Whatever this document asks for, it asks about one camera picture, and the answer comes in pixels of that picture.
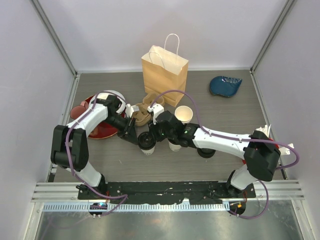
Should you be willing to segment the dark red round tray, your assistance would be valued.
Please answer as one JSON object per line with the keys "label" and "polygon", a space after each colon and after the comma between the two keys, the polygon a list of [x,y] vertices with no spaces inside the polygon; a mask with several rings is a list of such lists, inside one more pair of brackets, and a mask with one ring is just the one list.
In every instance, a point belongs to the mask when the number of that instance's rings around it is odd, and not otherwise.
{"label": "dark red round tray", "polygon": [[[85,107],[85,109],[88,109],[89,107],[89,103],[91,102],[91,99],[94,97],[94,95],[86,98],[85,100],[83,100],[80,103],[80,106]],[[118,129],[111,126],[110,124],[102,121],[101,123],[99,123],[97,125],[97,127],[95,127],[95,129],[90,133],[90,135],[88,136],[91,139],[106,139],[109,137],[112,137],[114,135],[116,135],[118,132]]]}

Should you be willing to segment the stack of black cup lids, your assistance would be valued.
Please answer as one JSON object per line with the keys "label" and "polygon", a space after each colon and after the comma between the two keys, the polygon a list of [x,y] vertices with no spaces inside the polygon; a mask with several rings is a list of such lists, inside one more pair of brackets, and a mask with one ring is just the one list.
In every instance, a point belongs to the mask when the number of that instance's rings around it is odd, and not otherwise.
{"label": "stack of black cup lids", "polygon": [[198,148],[197,153],[200,157],[209,159],[214,156],[216,151],[214,149],[209,149],[209,148]]}

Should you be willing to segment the brown paper takeout bag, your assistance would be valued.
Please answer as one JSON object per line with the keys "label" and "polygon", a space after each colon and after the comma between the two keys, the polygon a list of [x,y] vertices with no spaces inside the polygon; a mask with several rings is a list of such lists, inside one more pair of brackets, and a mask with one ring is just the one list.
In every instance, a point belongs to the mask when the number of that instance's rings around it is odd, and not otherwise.
{"label": "brown paper takeout bag", "polygon": [[144,89],[146,93],[161,94],[165,102],[176,107],[186,90],[189,61],[179,56],[180,38],[177,38],[175,52],[153,45],[149,52],[141,57]]}

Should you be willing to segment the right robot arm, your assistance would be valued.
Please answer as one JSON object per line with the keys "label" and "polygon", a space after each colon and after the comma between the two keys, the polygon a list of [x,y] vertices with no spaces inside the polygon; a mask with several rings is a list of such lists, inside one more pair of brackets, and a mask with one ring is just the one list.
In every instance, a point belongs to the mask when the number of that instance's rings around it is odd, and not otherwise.
{"label": "right robot arm", "polygon": [[280,151],[261,131],[236,135],[219,132],[199,124],[182,123],[168,110],[152,112],[148,123],[154,141],[168,139],[172,151],[194,148],[203,158],[211,158],[215,152],[236,156],[245,164],[231,172],[225,184],[227,196],[236,198],[248,185],[260,180],[272,181]]}

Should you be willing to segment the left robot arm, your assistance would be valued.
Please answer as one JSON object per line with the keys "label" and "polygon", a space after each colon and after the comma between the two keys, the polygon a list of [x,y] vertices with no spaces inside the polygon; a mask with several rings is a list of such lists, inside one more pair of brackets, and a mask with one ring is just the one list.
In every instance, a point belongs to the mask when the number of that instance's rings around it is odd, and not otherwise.
{"label": "left robot arm", "polygon": [[126,100],[117,91],[105,91],[94,95],[77,119],[67,125],[57,125],[53,130],[50,160],[53,164],[69,170],[89,188],[89,194],[100,200],[106,196],[108,187],[103,174],[89,162],[88,136],[103,121],[117,129],[119,138],[138,144],[135,120],[123,116]]}

